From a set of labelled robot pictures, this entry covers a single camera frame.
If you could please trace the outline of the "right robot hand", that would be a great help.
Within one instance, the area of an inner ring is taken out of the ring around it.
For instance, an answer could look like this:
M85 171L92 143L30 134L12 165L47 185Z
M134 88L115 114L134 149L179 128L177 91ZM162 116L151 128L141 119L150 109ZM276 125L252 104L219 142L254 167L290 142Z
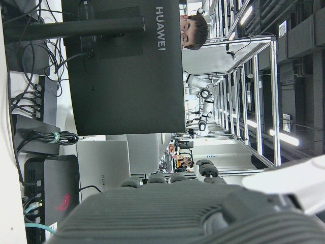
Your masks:
M246 176L174 176L92 195L50 243L324 243L324 156Z

